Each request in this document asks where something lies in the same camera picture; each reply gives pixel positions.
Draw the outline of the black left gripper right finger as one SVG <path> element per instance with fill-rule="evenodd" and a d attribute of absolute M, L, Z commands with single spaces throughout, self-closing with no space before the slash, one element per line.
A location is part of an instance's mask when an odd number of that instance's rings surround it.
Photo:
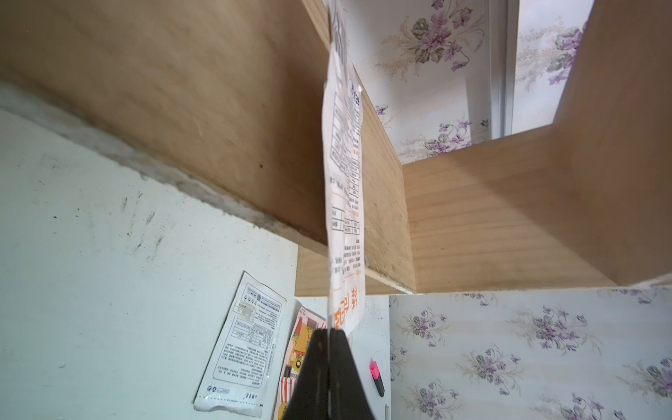
<path fill-rule="evenodd" d="M 374 420 L 346 334 L 338 329 L 330 329 L 328 346 L 327 418 Z"/>

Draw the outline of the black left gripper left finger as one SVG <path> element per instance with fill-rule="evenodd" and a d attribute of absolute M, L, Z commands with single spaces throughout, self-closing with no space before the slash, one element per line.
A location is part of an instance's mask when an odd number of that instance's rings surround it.
<path fill-rule="evenodd" d="M 307 348 L 304 366 L 297 378 L 283 419 L 325 420 L 328 418 L 329 344 L 327 329 L 316 331 Z"/>

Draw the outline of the white printed seed packet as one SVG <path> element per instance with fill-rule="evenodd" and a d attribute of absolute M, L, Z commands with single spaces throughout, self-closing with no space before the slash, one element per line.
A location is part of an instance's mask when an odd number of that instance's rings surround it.
<path fill-rule="evenodd" d="M 260 418 L 286 299 L 243 272 L 194 398 L 200 412 Z"/>

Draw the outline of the colourful cartoon seed packet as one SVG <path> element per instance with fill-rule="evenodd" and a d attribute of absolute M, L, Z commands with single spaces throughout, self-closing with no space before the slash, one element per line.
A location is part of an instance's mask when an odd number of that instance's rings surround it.
<path fill-rule="evenodd" d="M 283 357 L 283 369 L 278 382 L 273 419 L 284 418 L 296 388 L 312 335 L 315 331 L 326 328 L 327 322 L 324 318 L 304 306 L 299 307 L 290 332 L 285 357 Z"/>

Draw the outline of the white text seed packet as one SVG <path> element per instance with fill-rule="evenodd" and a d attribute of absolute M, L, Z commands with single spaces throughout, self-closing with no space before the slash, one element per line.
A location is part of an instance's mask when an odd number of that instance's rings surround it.
<path fill-rule="evenodd" d="M 322 141 L 331 328 L 351 335 L 365 314 L 365 227 L 362 177 L 362 86 L 348 55 L 348 36 L 339 1 L 329 1 L 327 81 L 322 107 Z"/>

